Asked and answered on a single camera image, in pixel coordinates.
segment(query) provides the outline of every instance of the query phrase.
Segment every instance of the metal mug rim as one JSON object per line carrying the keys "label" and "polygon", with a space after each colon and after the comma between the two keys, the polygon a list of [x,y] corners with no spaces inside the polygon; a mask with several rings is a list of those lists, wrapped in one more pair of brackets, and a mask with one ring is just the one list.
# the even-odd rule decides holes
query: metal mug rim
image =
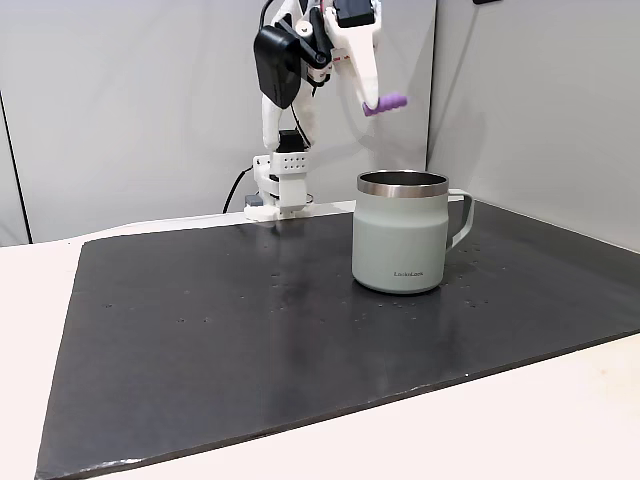
{"label": "metal mug rim", "polygon": [[[390,181],[393,181],[395,174],[419,174],[439,180],[434,183],[417,183],[407,185],[402,183],[386,183],[376,182],[366,179],[368,175],[380,174],[384,178],[384,174],[390,174]],[[375,195],[386,198],[429,198],[446,195],[449,192],[449,179],[437,173],[419,171],[419,170],[373,170],[358,175],[358,190],[368,195]]]}

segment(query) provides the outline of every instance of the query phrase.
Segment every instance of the gray wall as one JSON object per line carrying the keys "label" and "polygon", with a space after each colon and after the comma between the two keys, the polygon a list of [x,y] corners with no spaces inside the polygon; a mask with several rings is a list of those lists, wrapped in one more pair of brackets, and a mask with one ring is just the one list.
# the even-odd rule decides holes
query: gray wall
{"label": "gray wall", "polygon": [[1,113],[0,111],[0,247],[7,247],[28,243],[28,239]]}
{"label": "gray wall", "polygon": [[[0,3],[0,85],[35,241],[220,212],[264,153],[252,51],[262,4]],[[353,198],[362,171],[424,168],[434,9],[384,2],[381,92],[408,93],[407,109],[365,119],[350,85],[319,91],[316,201]],[[232,210],[255,193],[249,177]]]}
{"label": "gray wall", "polygon": [[639,18],[637,0],[439,1],[429,168],[640,250]]}

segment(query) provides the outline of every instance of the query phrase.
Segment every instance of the mug handle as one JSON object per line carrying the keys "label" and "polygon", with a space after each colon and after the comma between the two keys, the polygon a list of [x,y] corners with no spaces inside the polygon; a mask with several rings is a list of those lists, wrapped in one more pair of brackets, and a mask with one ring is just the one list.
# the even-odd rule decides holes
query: mug handle
{"label": "mug handle", "polygon": [[464,206],[462,210],[462,223],[464,226],[453,237],[447,238],[447,252],[460,243],[460,241],[471,231],[471,227],[473,227],[473,212],[476,203],[473,197],[464,190],[451,188],[449,189],[449,201],[451,201],[452,196],[464,197]]}

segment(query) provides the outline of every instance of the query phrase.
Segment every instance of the printed logo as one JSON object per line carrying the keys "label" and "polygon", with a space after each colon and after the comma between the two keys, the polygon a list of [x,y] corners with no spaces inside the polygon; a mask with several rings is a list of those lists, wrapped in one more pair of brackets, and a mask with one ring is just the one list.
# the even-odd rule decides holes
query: printed logo
{"label": "printed logo", "polygon": [[393,272],[394,277],[422,277],[423,272]]}

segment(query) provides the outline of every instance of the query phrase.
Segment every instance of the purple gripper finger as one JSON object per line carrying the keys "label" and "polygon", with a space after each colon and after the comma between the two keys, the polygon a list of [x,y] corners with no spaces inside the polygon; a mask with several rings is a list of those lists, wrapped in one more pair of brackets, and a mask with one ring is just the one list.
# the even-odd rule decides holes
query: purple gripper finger
{"label": "purple gripper finger", "polygon": [[384,97],[380,97],[378,108],[376,108],[375,110],[371,110],[366,103],[362,104],[362,108],[364,109],[364,116],[370,117],[371,115],[376,115],[388,110],[393,110],[394,108],[406,107],[407,103],[409,103],[409,99],[404,95],[400,95],[399,93],[391,93],[389,95],[385,95]]}

